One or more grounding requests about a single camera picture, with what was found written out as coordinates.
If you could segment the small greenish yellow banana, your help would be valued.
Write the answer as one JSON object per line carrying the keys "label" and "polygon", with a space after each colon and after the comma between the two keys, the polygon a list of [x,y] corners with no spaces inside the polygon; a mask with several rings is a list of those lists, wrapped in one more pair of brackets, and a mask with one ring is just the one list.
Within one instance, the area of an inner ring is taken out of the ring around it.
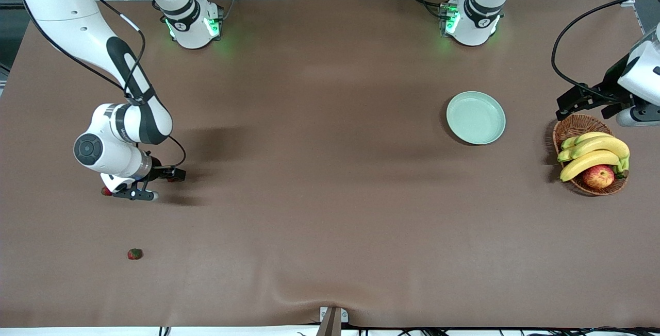
{"label": "small greenish yellow banana", "polygon": [[580,136],[574,136],[566,139],[562,144],[561,144],[561,149],[568,149],[573,146],[576,146],[576,144],[579,144],[585,140],[594,138],[594,137],[613,137],[611,134],[608,134],[606,132],[599,132],[599,131],[593,131],[593,132],[586,132],[585,134],[582,134]]}

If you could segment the long yellow banana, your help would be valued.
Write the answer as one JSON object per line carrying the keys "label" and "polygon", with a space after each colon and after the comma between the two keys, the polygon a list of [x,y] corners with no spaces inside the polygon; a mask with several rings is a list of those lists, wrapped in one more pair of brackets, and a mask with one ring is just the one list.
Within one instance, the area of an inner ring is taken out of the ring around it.
{"label": "long yellow banana", "polygon": [[608,150],[595,150],[568,162],[563,168],[563,171],[561,171],[559,179],[562,182],[570,181],[580,173],[590,167],[594,167],[595,165],[618,164],[620,164],[620,160],[615,153]]}
{"label": "long yellow banana", "polygon": [[591,137],[571,148],[562,150],[558,154],[558,162],[575,160],[597,150],[607,150],[616,155],[620,160],[626,160],[630,157],[629,146],[623,141],[615,137],[600,136]]}

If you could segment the metal clamp bracket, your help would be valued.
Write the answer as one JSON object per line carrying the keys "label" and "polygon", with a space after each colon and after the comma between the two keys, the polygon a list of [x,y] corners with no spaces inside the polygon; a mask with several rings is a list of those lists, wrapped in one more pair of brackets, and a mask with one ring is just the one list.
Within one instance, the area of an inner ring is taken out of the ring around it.
{"label": "metal clamp bracket", "polygon": [[331,322],[339,320],[341,323],[347,324],[349,322],[349,313],[344,308],[340,307],[321,307],[319,323],[324,322],[324,319],[330,315]]}

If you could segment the mint green round plate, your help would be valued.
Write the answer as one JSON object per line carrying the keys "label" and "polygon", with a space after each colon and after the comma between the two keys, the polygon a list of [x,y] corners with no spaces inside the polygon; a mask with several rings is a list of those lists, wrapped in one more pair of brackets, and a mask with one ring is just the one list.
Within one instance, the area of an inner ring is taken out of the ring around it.
{"label": "mint green round plate", "polygon": [[474,145],[490,144],[504,134],[504,108],[492,96],[466,91],[453,96],[446,109],[448,127],[460,140]]}

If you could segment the brown table cloth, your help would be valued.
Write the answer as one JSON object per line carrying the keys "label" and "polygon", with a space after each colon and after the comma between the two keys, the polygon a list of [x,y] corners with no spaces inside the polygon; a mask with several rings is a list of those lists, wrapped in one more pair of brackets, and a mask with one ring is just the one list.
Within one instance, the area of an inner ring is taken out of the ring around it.
{"label": "brown table cloth", "polygon": [[[660,128],[621,128],[630,178],[558,181],[556,36],[609,0],[508,0],[485,45],[413,0],[238,0],[219,42],[118,2],[174,119],[184,182],[101,194],[73,157],[120,90],[29,26],[0,97],[0,327],[660,327]],[[486,93],[504,134],[448,127]],[[129,249],[142,249],[129,260]]]}

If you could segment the brown wooden bar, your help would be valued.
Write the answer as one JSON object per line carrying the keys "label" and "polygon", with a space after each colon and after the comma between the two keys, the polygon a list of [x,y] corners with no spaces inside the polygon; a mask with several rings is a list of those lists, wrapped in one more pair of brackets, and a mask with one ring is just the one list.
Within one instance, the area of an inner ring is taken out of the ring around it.
{"label": "brown wooden bar", "polygon": [[341,336],[343,309],[327,307],[322,312],[321,324],[316,336]]}

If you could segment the brown wicker basket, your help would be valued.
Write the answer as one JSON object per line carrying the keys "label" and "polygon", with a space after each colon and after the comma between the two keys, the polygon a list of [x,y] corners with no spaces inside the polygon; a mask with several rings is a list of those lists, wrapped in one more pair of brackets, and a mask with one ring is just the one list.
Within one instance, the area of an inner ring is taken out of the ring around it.
{"label": "brown wicker basket", "polygon": [[[607,125],[601,122],[601,120],[597,120],[593,116],[583,115],[583,114],[573,114],[573,115],[569,115],[565,120],[561,122],[557,122],[552,130],[552,143],[554,146],[554,150],[557,153],[557,160],[558,160],[558,154],[562,151],[561,144],[566,139],[574,136],[580,136],[582,134],[585,134],[586,132],[593,132],[593,131],[606,132],[608,134],[611,134],[611,136],[617,138],[616,136],[614,136],[613,132],[609,129]],[[629,161],[630,158],[626,160],[620,160],[620,164],[618,165],[610,165],[610,167],[612,167],[615,173],[616,180],[608,188],[604,188],[603,190],[593,190],[588,186],[586,186],[582,182],[582,173],[580,173],[570,181],[566,181],[566,182],[572,184],[573,186],[575,186],[575,188],[586,194],[590,194],[594,196],[613,195],[618,191],[622,190],[627,183],[629,176]],[[568,164],[568,162],[558,162],[558,164],[561,166],[562,171],[565,165]]]}

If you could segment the red yellow apple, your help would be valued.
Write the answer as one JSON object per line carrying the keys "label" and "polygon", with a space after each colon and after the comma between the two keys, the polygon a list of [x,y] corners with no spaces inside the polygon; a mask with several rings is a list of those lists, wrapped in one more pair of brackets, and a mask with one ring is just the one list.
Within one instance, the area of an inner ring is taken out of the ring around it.
{"label": "red yellow apple", "polygon": [[582,172],[582,182],[593,190],[608,188],[616,180],[610,165],[594,165]]}

